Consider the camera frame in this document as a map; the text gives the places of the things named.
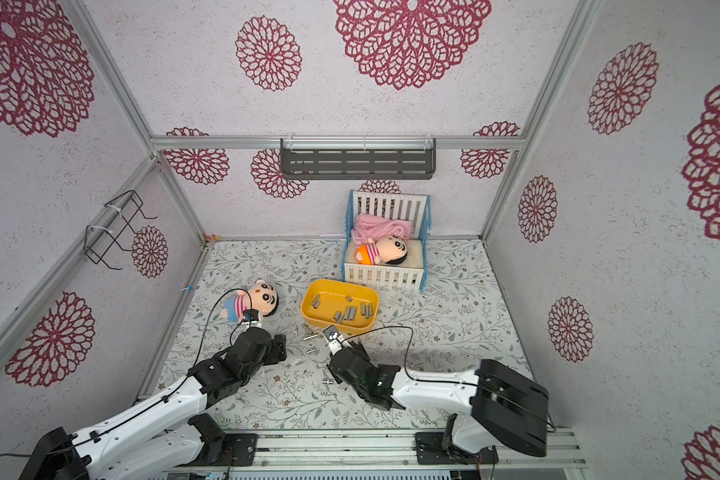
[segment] black wire holder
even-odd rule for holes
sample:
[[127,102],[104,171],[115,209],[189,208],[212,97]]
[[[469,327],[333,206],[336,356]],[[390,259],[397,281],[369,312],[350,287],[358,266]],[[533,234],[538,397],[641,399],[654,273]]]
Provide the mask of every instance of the black wire holder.
[[[116,201],[119,199],[128,196],[128,198],[123,203],[123,206],[117,207],[114,205]],[[129,202],[133,202],[136,206],[136,210],[134,213],[130,216],[130,218],[125,218],[123,215],[122,209],[124,209]],[[85,227],[85,242],[83,246],[83,252],[88,257],[88,259],[92,262],[94,262],[95,265],[98,265],[99,263],[105,264],[106,268],[110,270],[122,270],[123,268],[117,268],[115,266],[111,266],[106,262],[104,259],[104,255],[106,255],[106,252],[110,251],[110,248],[112,248],[112,245],[117,245],[123,252],[133,252],[133,249],[130,248],[124,248],[122,245],[120,245],[120,242],[117,241],[118,238],[120,238],[120,235],[125,231],[125,228],[130,228],[130,231],[136,234],[136,231],[134,230],[134,227],[130,224],[130,222],[134,219],[136,214],[141,214],[141,216],[144,218],[144,220],[154,220],[157,218],[156,216],[146,216],[144,215],[144,211],[141,209],[141,207],[144,205],[144,201],[139,197],[139,194],[136,193],[135,190],[128,190],[127,192],[124,192],[117,197],[113,198],[112,200],[106,202],[104,206],[108,206],[110,208],[115,208],[117,211],[117,215],[113,216],[112,219],[106,223],[106,225],[88,225]],[[125,225],[123,225],[123,228],[120,229],[119,232],[117,232],[117,235],[112,236],[112,230],[110,230],[110,226],[115,221],[116,218],[122,218],[125,221]],[[109,238],[112,239],[110,244],[106,247],[104,252],[99,255],[94,250],[94,245],[96,242],[101,238],[102,235],[108,235]]]

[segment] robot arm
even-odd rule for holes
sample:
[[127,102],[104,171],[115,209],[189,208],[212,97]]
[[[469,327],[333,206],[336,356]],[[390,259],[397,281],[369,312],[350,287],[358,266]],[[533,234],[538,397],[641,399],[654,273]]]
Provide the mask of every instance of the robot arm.
[[376,408],[445,408],[452,415],[442,450],[471,463],[499,443],[529,456],[547,455],[547,390],[495,360],[476,370],[432,373],[397,365],[374,366],[361,343],[347,342],[334,326],[324,331],[332,358],[328,370]]
[[[273,339],[260,325],[246,322],[234,346],[198,362],[151,398],[70,436],[63,428],[48,433],[20,480],[141,479],[192,461],[218,461],[224,431],[202,412],[237,393],[261,366],[286,359],[285,336]],[[168,428],[176,430],[154,438]]]

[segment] aluminum frame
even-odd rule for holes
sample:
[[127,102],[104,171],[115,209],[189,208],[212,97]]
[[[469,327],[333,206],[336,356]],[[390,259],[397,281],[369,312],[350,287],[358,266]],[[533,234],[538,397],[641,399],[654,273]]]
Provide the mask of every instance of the aluminum frame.
[[520,178],[528,168],[530,159],[544,128],[552,117],[552,109],[556,105],[560,94],[571,73],[589,33],[592,31],[597,13],[603,0],[580,0],[574,11],[574,16],[566,29],[563,40],[557,48],[552,65],[547,72],[547,77],[539,91],[528,120],[525,122],[524,138],[525,143],[518,151],[517,157],[508,162],[507,171],[499,184],[499,190],[490,206],[485,228],[482,231],[483,244],[487,244],[496,231],[501,216],[508,209],[509,199],[518,188]]
[[[474,470],[474,465],[420,466],[416,432],[442,429],[390,428],[374,430],[234,430],[259,436],[253,465],[246,472],[267,470]],[[531,457],[503,445],[496,446],[497,470],[527,468],[586,468],[574,431],[558,428],[547,436],[547,456]],[[172,468],[171,472],[225,472],[226,466]]]
[[294,150],[417,150],[432,147],[437,141],[438,149],[497,149],[518,150],[525,145],[524,137],[481,137],[479,135],[422,135],[422,136],[377,136],[377,135],[203,135],[174,136],[153,135],[155,150],[181,148],[221,148],[227,150],[280,150],[280,140],[286,148]]
[[[121,195],[128,190],[135,190],[141,182],[152,172],[155,162],[152,158],[145,158],[136,171],[126,180],[116,195]],[[128,200],[118,199],[117,206],[124,206]],[[114,208],[104,206],[101,211],[88,224],[106,225],[113,221],[118,212]],[[18,346],[27,338],[30,331],[38,323],[38,318],[46,312],[53,302],[58,298],[62,287],[77,273],[83,263],[88,259],[83,254],[85,244],[85,232],[81,232],[75,242],[67,248],[67,251],[50,268],[47,274],[38,282],[26,298],[19,303],[19,306],[12,312],[6,321],[0,325],[0,370],[2,366],[14,354]]]
[[[194,263],[192,263],[192,270],[190,270],[184,279],[184,285],[192,285],[194,288],[197,288],[197,284],[200,282],[202,272],[208,264],[212,250],[213,244],[203,245]],[[139,382],[139,391],[137,395],[134,396],[135,398],[141,398],[142,396],[149,398],[152,396],[157,380],[163,372],[165,360],[168,358],[168,353],[173,346],[173,341],[176,339],[176,334],[179,332],[179,328],[181,328],[184,316],[190,308],[190,303],[194,295],[194,290],[184,290],[181,291],[173,301],[173,305],[168,314],[168,321],[163,326],[160,336],[157,337],[152,353],[149,356],[149,361],[144,369],[142,379]]]
[[[106,86],[112,92],[115,101],[123,111],[128,125],[139,140],[141,147],[145,152],[150,154],[153,159],[167,164],[162,154],[153,148],[151,140],[152,131],[144,119],[141,110],[139,110],[138,103],[134,99],[130,89],[128,89],[123,75],[120,73],[120,70],[118,70],[115,60],[106,47],[104,39],[96,28],[96,24],[88,13],[85,4],[83,4],[82,0],[59,0],[59,4],[64,10],[64,13],[67,14],[77,36],[80,37],[80,40],[88,51],[88,55],[96,67],[96,71],[104,79]],[[176,181],[172,169],[161,169],[161,173],[165,180],[168,195],[171,196],[179,214],[184,218],[192,234],[198,238],[198,241],[203,242],[206,237],[205,230],[202,228],[202,224],[187,199],[184,190]]]

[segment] plush toy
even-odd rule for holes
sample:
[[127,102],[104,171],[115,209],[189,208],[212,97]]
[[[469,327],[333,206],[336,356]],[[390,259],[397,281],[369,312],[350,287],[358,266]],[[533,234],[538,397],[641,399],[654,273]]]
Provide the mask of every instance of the plush toy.
[[405,242],[399,236],[385,236],[379,241],[368,238],[368,243],[360,245],[355,258],[362,265],[390,264],[399,265],[408,256]]
[[258,279],[256,284],[248,289],[247,294],[238,290],[236,296],[224,302],[220,315],[221,318],[226,318],[232,323],[242,321],[242,313],[250,309],[258,310],[262,316],[270,316],[277,310],[278,303],[279,298],[274,285]]

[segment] leaf pattern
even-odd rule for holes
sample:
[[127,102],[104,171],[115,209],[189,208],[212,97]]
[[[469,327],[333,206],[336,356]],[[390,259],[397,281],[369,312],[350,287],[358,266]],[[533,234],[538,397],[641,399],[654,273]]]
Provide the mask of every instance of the leaf pattern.
[[[214,245],[156,389],[171,384],[192,366],[209,309],[221,294],[247,288],[265,276],[280,295],[266,318],[271,334],[285,333],[288,360],[263,367],[237,395],[210,413],[224,429],[234,428],[442,428],[451,413],[442,408],[383,412],[359,401],[331,378],[326,343],[302,341],[308,332],[300,312],[309,285],[341,279],[344,243],[335,240],[219,242]],[[381,304],[374,326],[414,329],[408,368],[451,372],[475,368],[480,359],[500,359],[530,377],[525,354],[480,240],[430,240],[429,279],[424,292],[378,288]],[[201,358],[229,345],[231,326],[217,307],[202,343]],[[410,332],[388,329],[361,340],[375,364],[402,365]]]

